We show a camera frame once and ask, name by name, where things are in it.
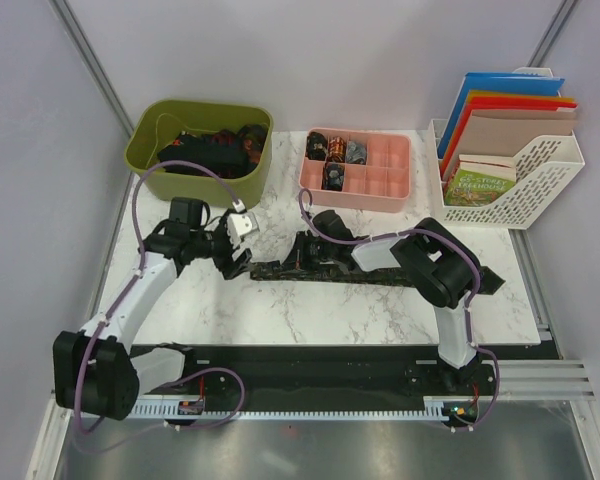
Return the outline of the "dark green leaf-patterned tie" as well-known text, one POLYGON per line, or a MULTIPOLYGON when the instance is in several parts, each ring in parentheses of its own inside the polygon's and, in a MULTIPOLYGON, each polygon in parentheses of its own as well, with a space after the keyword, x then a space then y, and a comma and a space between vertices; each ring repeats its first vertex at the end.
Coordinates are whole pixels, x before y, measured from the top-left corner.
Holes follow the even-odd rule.
POLYGON ((372 272, 343 272, 335 264, 312 265, 308 269, 296 269, 279 261, 257 262, 249 272, 255 281, 305 281, 323 283, 346 283, 414 288, 415 284, 400 269, 380 269, 372 272))

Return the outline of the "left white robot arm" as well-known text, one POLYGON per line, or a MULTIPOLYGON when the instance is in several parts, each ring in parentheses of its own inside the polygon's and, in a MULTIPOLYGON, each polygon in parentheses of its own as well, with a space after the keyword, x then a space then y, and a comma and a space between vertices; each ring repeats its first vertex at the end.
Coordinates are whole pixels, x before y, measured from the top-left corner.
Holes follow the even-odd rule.
POLYGON ((138 264, 117 293, 79 331, 56 337, 52 357, 58 406, 123 420, 142 394, 166 386, 178 393, 196 388, 200 371, 182 352, 155 347, 133 356, 131 348, 156 302, 192 262, 212 260, 226 280, 247 270, 251 252, 241 243, 257 231, 254 217, 240 200, 214 229, 203 221, 209 214, 201 200, 173 199, 168 217, 142 239, 138 264))

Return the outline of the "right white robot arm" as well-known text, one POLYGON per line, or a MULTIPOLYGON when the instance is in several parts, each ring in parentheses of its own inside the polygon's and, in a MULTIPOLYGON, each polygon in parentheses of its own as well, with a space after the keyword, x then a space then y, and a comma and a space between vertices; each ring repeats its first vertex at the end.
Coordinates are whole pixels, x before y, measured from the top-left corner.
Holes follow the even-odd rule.
POLYGON ((447 392, 463 392, 479 369, 478 347, 471 330, 470 304, 480 289, 477 257, 432 217, 398 233, 356 239, 332 237, 301 213, 310 230, 321 239, 351 250, 355 267, 365 273, 398 269, 433 307, 438 329, 438 381, 447 392))

